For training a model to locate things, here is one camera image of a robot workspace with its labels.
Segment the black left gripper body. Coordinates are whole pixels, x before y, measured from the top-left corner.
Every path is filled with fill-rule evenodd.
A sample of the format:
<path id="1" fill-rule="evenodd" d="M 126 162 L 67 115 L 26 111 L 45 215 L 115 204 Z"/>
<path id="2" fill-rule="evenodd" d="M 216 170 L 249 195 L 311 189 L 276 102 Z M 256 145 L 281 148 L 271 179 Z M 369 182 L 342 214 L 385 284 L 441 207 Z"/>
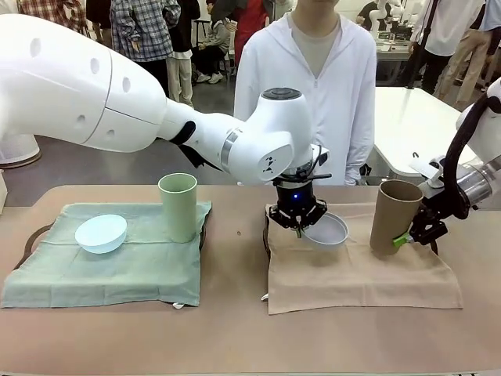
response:
<path id="1" fill-rule="evenodd" d="M 276 204 L 279 209 L 288 215 L 296 216 L 298 221 L 301 221 L 301 214 L 310 209 L 316 201 L 311 180 L 292 183 L 279 179 L 275 186 L 278 197 Z"/>

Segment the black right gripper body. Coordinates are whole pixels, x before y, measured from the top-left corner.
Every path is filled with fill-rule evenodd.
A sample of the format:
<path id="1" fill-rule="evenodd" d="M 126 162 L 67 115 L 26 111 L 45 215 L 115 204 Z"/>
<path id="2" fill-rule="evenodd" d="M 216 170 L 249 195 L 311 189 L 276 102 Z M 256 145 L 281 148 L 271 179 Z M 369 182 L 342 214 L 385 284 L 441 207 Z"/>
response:
<path id="1" fill-rule="evenodd" d="M 415 243 L 436 246 L 436 240 L 447 234 L 444 219 L 451 215 L 448 201 L 443 194 L 424 198 L 413 218 L 409 235 Z"/>

